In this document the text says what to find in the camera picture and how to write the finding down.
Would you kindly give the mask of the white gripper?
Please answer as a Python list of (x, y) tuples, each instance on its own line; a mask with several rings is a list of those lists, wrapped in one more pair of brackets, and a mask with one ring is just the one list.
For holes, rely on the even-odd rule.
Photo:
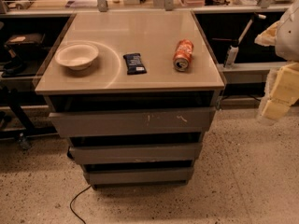
[[(274, 22), (254, 39), (254, 43), (269, 47), (276, 45), (278, 22)], [(299, 63), (287, 62), (271, 69), (265, 83), (264, 97), (258, 108), (258, 121), (278, 121), (299, 100)]]

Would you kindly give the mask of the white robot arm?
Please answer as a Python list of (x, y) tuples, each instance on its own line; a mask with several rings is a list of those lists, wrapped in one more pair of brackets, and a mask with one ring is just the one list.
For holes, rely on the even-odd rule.
[(258, 109), (258, 121), (272, 125), (299, 100), (299, 0), (292, 3), (279, 21), (257, 35), (254, 42), (274, 46), (276, 55), (287, 61), (268, 73)]

